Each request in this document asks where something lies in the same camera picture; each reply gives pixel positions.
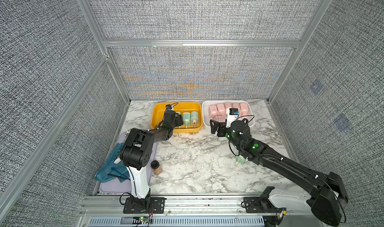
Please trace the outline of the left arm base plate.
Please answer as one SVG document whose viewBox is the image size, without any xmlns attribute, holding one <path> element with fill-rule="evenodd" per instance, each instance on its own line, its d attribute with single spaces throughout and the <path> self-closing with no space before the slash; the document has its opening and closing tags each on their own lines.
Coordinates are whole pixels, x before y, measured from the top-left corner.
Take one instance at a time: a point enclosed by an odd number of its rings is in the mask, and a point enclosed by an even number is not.
<svg viewBox="0 0 384 227">
<path fill-rule="evenodd" d="M 149 197 L 146 199 L 138 199 L 135 197 L 126 198 L 123 213 L 124 214 L 163 214 L 165 209 L 166 198 Z"/>
</svg>

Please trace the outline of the yellow plastic storage box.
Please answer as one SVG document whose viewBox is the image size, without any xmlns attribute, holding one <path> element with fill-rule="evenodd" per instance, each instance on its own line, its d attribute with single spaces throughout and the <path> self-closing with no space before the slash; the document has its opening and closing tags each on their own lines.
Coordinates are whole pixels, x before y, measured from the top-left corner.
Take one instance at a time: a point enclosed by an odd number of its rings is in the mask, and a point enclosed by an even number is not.
<svg viewBox="0 0 384 227">
<path fill-rule="evenodd" d="M 173 102 L 163 102 L 158 103 L 155 105 L 152 119 L 151 119 L 151 127 L 154 129 L 156 125 L 163 119 L 164 112 L 166 110 L 166 105 L 170 105 Z M 202 112 L 202 106 L 201 104 L 197 102 L 178 102 L 178 104 L 174 107 L 174 110 L 176 112 L 180 112 L 183 114 L 184 112 L 192 113 L 197 112 L 198 113 L 198 121 L 196 123 L 196 126 L 191 123 L 188 128 L 185 128 L 185 126 L 177 127 L 174 130 L 174 133 L 180 134 L 180 133 L 197 133 L 201 130 L 203 127 L 203 112 Z"/>
</svg>

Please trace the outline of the pink pencil sharpener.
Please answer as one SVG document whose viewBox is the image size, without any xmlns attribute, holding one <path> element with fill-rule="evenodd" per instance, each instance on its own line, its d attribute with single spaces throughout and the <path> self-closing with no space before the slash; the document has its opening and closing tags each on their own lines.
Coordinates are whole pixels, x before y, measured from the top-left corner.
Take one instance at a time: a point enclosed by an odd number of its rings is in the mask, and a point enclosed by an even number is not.
<svg viewBox="0 0 384 227">
<path fill-rule="evenodd" d="M 249 105 L 247 103 L 240 103 L 240 116 L 247 116 L 249 114 Z"/>
</svg>

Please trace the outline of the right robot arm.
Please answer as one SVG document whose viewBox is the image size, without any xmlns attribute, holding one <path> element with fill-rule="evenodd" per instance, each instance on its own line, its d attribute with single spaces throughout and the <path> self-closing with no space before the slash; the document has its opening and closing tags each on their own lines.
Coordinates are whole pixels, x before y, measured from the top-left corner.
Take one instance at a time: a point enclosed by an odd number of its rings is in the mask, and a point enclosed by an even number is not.
<svg viewBox="0 0 384 227">
<path fill-rule="evenodd" d="M 211 120 L 210 126 L 212 134 L 225 137 L 239 156 L 273 170 L 306 191 L 310 195 L 306 204 L 320 221 L 333 227 L 346 223 L 345 207 L 349 197 L 338 174 L 330 172 L 326 175 L 279 154 L 269 145 L 252 138 L 248 121 L 235 120 L 228 127 L 224 122 Z"/>
</svg>

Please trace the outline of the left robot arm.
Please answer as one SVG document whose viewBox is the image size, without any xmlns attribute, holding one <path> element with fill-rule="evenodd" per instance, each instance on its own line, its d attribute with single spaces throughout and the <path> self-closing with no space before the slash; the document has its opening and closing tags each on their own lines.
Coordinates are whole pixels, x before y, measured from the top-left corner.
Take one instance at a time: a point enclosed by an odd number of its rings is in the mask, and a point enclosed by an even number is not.
<svg viewBox="0 0 384 227">
<path fill-rule="evenodd" d="M 133 197 L 143 200 L 150 192 L 147 180 L 147 164 L 150 162 L 153 145 L 169 140 L 174 129 L 182 125 L 183 118 L 179 113 L 166 110 L 159 127 L 150 130 L 137 128 L 130 130 L 120 152 L 120 160 L 130 174 L 131 195 Z"/>
</svg>

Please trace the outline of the white plastic storage box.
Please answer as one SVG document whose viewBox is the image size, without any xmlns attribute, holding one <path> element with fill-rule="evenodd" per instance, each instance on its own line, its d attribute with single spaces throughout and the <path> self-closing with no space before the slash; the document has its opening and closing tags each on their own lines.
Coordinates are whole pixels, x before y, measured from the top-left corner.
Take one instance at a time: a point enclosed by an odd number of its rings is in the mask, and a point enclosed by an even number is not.
<svg viewBox="0 0 384 227">
<path fill-rule="evenodd" d="M 226 102 L 230 102 L 230 103 L 245 103 L 248 107 L 248 117 L 246 117 L 250 122 L 249 122 L 249 127 L 253 127 L 255 125 L 255 120 L 252 119 L 252 116 L 253 116 L 253 112 L 251 110 L 251 107 L 249 105 L 248 102 L 246 101 L 241 101 L 241 100 L 208 100 L 208 101 L 204 101 L 202 103 L 202 115 L 203 115 L 203 124 L 205 125 L 205 127 L 207 128 L 210 128 L 210 106 L 211 105 L 216 105 L 216 104 L 224 104 Z"/>
</svg>

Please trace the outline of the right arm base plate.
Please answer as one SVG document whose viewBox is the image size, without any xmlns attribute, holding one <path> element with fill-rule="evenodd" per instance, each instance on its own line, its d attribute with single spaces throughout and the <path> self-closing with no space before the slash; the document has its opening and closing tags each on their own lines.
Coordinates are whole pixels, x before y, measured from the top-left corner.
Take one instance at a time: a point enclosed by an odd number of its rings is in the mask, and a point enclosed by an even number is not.
<svg viewBox="0 0 384 227">
<path fill-rule="evenodd" d="M 246 209 L 246 213 L 267 213 L 271 209 L 268 200 L 262 197 L 245 197 L 241 206 Z"/>
</svg>

